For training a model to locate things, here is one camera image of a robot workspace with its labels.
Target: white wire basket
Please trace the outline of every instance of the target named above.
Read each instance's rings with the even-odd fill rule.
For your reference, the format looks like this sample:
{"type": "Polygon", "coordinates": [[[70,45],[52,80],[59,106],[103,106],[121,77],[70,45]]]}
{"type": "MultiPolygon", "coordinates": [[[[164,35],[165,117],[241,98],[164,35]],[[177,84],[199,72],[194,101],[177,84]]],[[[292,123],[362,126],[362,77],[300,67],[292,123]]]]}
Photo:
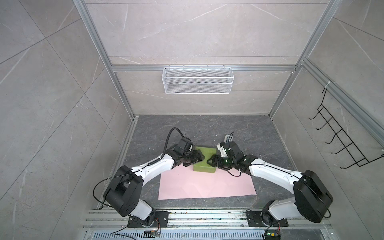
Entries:
{"type": "Polygon", "coordinates": [[[230,67],[166,67],[162,80],[166,94],[230,93],[233,71],[230,67]]]}

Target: white zip tie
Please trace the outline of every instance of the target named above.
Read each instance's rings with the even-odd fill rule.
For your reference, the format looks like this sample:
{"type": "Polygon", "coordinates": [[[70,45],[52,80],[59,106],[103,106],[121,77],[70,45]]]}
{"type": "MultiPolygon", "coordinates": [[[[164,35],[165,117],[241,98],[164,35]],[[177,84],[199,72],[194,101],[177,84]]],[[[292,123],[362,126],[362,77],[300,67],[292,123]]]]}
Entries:
{"type": "Polygon", "coordinates": [[[336,82],[331,82],[331,81],[328,81],[327,85],[325,85],[325,87],[324,87],[324,88],[327,88],[328,84],[330,84],[330,83],[336,83],[336,82]]]}

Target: green box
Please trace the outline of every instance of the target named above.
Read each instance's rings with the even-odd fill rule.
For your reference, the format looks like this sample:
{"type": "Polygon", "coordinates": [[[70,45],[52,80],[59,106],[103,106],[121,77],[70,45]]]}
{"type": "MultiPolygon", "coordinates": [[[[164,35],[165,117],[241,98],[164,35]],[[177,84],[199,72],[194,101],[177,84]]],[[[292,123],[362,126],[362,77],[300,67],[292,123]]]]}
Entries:
{"type": "Polygon", "coordinates": [[[196,150],[201,151],[201,153],[204,155],[204,159],[203,161],[193,165],[193,171],[215,173],[216,168],[209,165],[207,160],[210,159],[212,155],[216,154],[217,149],[211,147],[196,147],[196,150]]]}

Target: hook rack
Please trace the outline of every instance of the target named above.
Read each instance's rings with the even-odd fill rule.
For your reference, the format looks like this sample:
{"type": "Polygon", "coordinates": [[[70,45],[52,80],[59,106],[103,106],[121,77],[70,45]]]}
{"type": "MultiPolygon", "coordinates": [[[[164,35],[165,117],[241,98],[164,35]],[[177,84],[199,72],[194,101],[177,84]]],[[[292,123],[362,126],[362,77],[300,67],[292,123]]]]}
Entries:
{"type": "Polygon", "coordinates": [[[382,154],[380,157],[378,157],[378,158],[376,158],[376,159],[373,159],[373,160],[369,161],[369,160],[364,156],[364,154],[360,151],[360,149],[357,147],[357,145],[354,143],[354,141],[353,141],[353,140],[350,138],[350,136],[345,132],[345,130],[340,126],[340,124],[338,123],[338,121],[332,116],[332,114],[328,111],[328,109],[323,105],[324,98],[325,98],[325,94],[327,93],[327,89],[324,88],[323,91],[322,91],[321,93],[324,93],[324,95],[323,95],[323,99],[322,99],[322,101],[321,101],[320,106],[317,108],[317,113],[316,113],[316,115],[315,115],[313,118],[309,118],[309,119],[312,120],[312,119],[314,119],[317,115],[320,114],[320,115],[323,117],[323,119],[325,120],[325,123],[324,123],[324,125],[323,125],[321,128],[316,128],[316,130],[320,130],[320,129],[322,129],[324,126],[328,125],[328,126],[332,129],[332,131],[334,132],[334,135],[333,135],[332,140],[331,140],[330,142],[325,142],[325,143],[326,143],[326,144],[331,144],[331,143],[333,142],[333,140],[335,139],[335,137],[337,137],[337,138],[340,140],[341,144],[343,145],[343,148],[342,148],[342,149],[340,149],[338,152],[335,152],[335,153],[331,152],[331,154],[338,154],[339,152],[341,152],[342,150],[345,149],[345,150],[349,153],[349,155],[351,156],[351,158],[353,159],[353,161],[355,162],[355,163],[349,165],[348,167],[340,167],[340,168],[341,168],[341,169],[347,169],[347,168],[349,168],[349,167],[352,167],[352,166],[355,165],[355,164],[356,164],[357,166],[359,166],[359,167],[362,167],[362,166],[364,166],[364,165],[366,165],[366,164],[368,164],[368,163],[371,163],[371,162],[373,162],[373,161],[376,161],[376,160],[378,160],[378,159],[384,157],[384,154],[382,154]],[[321,113],[322,110],[325,110],[325,111],[331,116],[328,120],[327,120],[327,119],[324,117],[324,115],[321,113]],[[336,122],[336,124],[340,127],[340,130],[339,130],[338,132],[336,132],[336,131],[333,129],[333,127],[329,124],[329,121],[331,121],[332,119],[333,119],[333,120],[336,122]],[[343,132],[343,133],[348,137],[348,139],[351,141],[350,144],[346,145],[346,144],[341,140],[341,138],[340,138],[339,135],[338,135],[340,132],[343,132]],[[363,158],[362,158],[361,160],[356,161],[356,159],[353,157],[353,155],[351,154],[351,152],[348,150],[348,147],[351,146],[351,145],[354,145],[354,146],[357,148],[357,150],[360,152],[360,154],[363,156],[363,158]]]}

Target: pink paper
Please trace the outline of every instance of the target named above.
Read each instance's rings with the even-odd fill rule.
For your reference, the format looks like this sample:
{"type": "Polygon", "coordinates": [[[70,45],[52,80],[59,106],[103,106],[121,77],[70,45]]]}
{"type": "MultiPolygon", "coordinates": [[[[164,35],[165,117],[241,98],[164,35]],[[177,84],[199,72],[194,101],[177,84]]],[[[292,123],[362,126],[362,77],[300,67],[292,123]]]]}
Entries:
{"type": "MultiPolygon", "coordinates": [[[[230,171],[238,175],[236,169],[230,171]]],[[[193,166],[179,165],[163,172],[160,178],[159,200],[256,195],[251,176],[231,176],[224,170],[215,173],[195,172],[193,166]]]]}

